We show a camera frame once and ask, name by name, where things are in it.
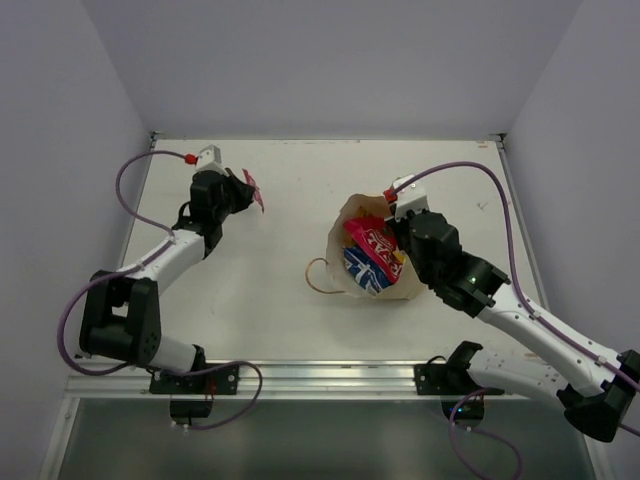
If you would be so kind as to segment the small pink snack packet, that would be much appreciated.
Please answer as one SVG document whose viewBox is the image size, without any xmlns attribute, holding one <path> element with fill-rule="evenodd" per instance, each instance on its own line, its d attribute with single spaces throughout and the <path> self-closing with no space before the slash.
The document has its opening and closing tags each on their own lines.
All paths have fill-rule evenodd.
<svg viewBox="0 0 640 480">
<path fill-rule="evenodd" d="M 256 180 L 249 173 L 247 169 L 243 168 L 242 171 L 245 177 L 245 183 L 253 188 L 252 201 L 256 203 L 260 207 L 261 212 L 264 213 L 265 212 L 264 200 Z"/>
</svg>

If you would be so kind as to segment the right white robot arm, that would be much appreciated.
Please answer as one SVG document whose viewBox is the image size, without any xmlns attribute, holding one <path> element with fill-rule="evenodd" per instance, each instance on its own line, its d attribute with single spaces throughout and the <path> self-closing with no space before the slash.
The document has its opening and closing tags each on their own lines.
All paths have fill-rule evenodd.
<svg viewBox="0 0 640 480">
<path fill-rule="evenodd" d="M 536 304 L 515 274 L 465 252 L 443 215 L 410 211 L 387 223 L 419 280 L 445 305 L 506 333 L 543 361 L 504 361 L 464 342 L 445 369 L 451 389 L 464 393 L 478 386 L 548 400 L 582 434 L 614 440 L 639 392 L 638 352 L 605 347 Z"/>
</svg>

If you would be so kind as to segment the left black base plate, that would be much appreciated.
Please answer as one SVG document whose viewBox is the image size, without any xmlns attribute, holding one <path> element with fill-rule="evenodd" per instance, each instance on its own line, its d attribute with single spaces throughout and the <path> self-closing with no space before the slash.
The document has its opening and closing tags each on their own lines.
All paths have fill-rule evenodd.
<svg viewBox="0 0 640 480">
<path fill-rule="evenodd" d="M 235 395 L 240 367 L 227 364 L 215 364 L 214 367 L 214 372 L 197 376 L 156 372 L 151 378 L 149 392 L 156 395 Z"/>
</svg>

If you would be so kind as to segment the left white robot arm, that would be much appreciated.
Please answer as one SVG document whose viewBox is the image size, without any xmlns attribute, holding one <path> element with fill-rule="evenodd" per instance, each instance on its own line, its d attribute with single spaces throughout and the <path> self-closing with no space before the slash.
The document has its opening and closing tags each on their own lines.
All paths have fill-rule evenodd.
<svg viewBox="0 0 640 480">
<path fill-rule="evenodd" d="M 79 334 L 82 352 L 127 365 L 172 372 L 185 392 L 201 390 L 208 379 L 203 349 L 162 333 L 160 297 L 187 270 L 205 260 L 222 238 L 231 214 L 262 205 L 248 171 L 194 174 L 190 198 L 178 210 L 164 243 L 117 272 L 97 272 L 86 294 Z"/>
</svg>

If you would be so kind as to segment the blue white snack bag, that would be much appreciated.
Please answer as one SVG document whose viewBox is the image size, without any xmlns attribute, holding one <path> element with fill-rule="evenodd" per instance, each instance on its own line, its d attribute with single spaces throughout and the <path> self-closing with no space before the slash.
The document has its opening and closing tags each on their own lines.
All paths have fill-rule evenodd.
<svg viewBox="0 0 640 480">
<path fill-rule="evenodd" d="M 359 246 L 344 247 L 343 259 L 347 272 L 367 294 L 377 296 L 392 286 L 384 270 Z"/>
</svg>

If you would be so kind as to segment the brown paper bag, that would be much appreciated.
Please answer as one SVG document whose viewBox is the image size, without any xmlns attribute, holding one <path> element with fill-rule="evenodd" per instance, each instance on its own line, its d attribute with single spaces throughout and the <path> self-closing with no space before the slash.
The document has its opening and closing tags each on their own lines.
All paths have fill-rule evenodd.
<svg viewBox="0 0 640 480">
<path fill-rule="evenodd" d="M 413 300 L 424 290 L 385 219 L 382 196 L 354 194 L 339 211 L 327 236 L 325 255 L 312 259 L 305 281 L 324 295 L 367 300 Z"/>
</svg>

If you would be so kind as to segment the aluminium mounting rail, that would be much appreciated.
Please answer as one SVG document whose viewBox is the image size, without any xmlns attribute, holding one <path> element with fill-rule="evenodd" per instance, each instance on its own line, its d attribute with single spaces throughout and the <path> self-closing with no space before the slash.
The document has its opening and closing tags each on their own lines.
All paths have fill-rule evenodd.
<svg viewBox="0 0 640 480">
<path fill-rule="evenodd" d="M 153 375 L 126 368 L 101 377 L 69 376 L 64 393 L 74 399 L 166 400 L 453 400 L 462 396 L 418 395 L 415 361 L 285 361 L 259 362 L 258 371 L 239 369 L 235 395 L 156 395 L 149 392 Z"/>
</svg>

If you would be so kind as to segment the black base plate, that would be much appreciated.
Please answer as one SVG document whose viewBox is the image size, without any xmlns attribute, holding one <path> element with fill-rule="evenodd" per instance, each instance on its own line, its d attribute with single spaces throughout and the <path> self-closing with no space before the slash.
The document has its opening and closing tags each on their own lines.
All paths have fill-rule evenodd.
<svg viewBox="0 0 640 480">
<path fill-rule="evenodd" d="M 215 364 L 214 367 L 214 372 L 197 376 L 156 372 L 151 378 L 149 392 L 156 395 L 235 395 L 240 367 L 227 364 Z"/>
<path fill-rule="evenodd" d="M 464 369 L 448 365 L 447 359 L 436 355 L 413 366 L 413 380 L 418 395 L 463 396 L 481 389 Z"/>
</svg>

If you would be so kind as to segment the large red snack bag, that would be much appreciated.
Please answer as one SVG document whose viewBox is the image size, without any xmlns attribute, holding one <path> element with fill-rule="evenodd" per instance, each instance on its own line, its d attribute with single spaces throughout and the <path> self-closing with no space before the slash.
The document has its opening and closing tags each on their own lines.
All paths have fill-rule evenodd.
<svg viewBox="0 0 640 480">
<path fill-rule="evenodd" d="M 392 285 L 395 284 L 400 277 L 405 259 L 384 219 L 372 215 L 360 216 L 346 220 L 343 227 L 353 246 L 359 246 L 384 270 Z"/>
</svg>

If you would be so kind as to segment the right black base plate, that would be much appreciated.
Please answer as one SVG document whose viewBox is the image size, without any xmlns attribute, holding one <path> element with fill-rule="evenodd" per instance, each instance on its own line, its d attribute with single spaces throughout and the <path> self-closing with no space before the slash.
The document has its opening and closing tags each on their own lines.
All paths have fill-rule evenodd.
<svg viewBox="0 0 640 480">
<path fill-rule="evenodd" d="M 481 389 L 464 369 L 448 365 L 447 359 L 436 355 L 413 366 L 413 380 L 418 395 L 463 396 Z"/>
</svg>

